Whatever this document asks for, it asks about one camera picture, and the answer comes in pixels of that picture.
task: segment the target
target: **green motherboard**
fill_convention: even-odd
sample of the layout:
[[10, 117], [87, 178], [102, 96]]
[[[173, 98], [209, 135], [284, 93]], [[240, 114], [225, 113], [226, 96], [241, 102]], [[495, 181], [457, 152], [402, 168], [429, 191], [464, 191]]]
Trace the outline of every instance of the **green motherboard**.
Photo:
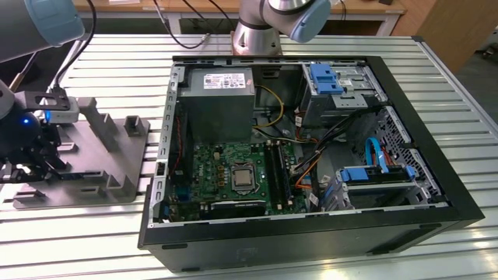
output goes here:
[[[305, 194], [296, 191], [290, 182], [290, 168], [297, 161], [294, 147], [278, 143], [281, 161], [274, 168], [268, 162], [270, 148], [277, 149], [274, 145], [277, 144], [273, 143], [270, 147], [270, 143], [234, 143], [196, 146], [190, 203], [178, 206], [178, 211], [183, 212], [183, 221], [198, 219], [196, 212], [200, 211], [200, 205], [202, 208], [204, 204], [224, 201], [265, 201], [265, 215], [308, 211]], [[280, 186], [270, 183], [277, 174], [285, 178], [286, 184], [282, 184], [282, 179]]]

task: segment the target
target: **slotted metal table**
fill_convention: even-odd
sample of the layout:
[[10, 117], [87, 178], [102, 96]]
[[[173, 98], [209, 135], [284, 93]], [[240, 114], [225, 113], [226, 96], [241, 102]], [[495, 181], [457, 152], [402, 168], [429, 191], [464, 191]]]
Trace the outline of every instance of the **slotted metal table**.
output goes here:
[[[185, 43], [200, 38], [181, 36]], [[426, 44], [410, 37], [320, 36], [308, 44], [284, 37], [282, 45], [286, 55], [384, 57], [487, 219], [400, 254], [175, 275], [138, 249], [145, 195], [126, 205], [17, 211], [10, 198], [19, 186], [7, 185], [0, 192], [0, 279], [498, 277], [498, 129]], [[99, 35], [65, 76], [69, 94], [98, 97], [101, 111], [114, 119], [137, 114], [151, 122], [142, 194], [154, 173], [171, 57], [230, 54], [229, 36], [185, 50], [165, 35]]]

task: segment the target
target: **robotic arm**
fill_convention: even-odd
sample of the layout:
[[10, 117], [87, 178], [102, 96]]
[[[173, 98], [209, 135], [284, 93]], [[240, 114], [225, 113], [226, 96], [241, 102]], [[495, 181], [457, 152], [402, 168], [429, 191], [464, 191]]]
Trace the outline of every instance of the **robotic arm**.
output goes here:
[[282, 54], [280, 32], [306, 43], [324, 28], [330, 0], [242, 0], [233, 38], [238, 55]]
[[[61, 47], [85, 32], [71, 0], [0, 1], [0, 62]], [[33, 112], [67, 111], [70, 107], [63, 89], [15, 94], [0, 81], [0, 184], [41, 181], [66, 168], [58, 153], [58, 128]]]

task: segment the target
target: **motherboard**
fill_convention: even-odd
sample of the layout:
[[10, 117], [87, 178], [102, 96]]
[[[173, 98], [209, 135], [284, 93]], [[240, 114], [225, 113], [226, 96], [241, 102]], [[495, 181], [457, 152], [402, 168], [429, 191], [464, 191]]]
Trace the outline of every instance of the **motherboard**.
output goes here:
[[179, 203], [170, 205], [170, 217], [197, 221], [305, 213], [305, 195], [292, 187], [296, 163], [288, 143], [196, 146], [193, 183], [175, 187]]

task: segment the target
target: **label sticker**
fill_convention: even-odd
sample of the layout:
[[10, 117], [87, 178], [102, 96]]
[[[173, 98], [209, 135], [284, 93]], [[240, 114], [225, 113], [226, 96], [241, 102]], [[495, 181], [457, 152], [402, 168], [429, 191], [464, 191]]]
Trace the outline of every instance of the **label sticker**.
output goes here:
[[205, 89], [245, 89], [246, 77], [244, 73], [237, 74], [206, 74]]
[[157, 8], [155, 7], [143, 7], [142, 10], [145, 10], [145, 11], [154, 11], [154, 10], [157, 10]]
[[329, 177], [328, 175], [324, 175], [322, 184], [328, 184], [330, 182], [330, 179], [332, 179], [332, 177]]
[[302, 127], [302, 125], [304, 125], [304, 118], [301, 118], [301, 116], [297, 116], [296, 117], [296, 126]]
[[310, 193], [310, 201], [318, 206], [318, 197], [313, 193]]
[[340, 80], [340, 85], [341, 85], [341, 86], [353, 86], [353, 83], [352, 83], [352, 81], [348, 80], [348, 79], [341, 79], [341, 80]]

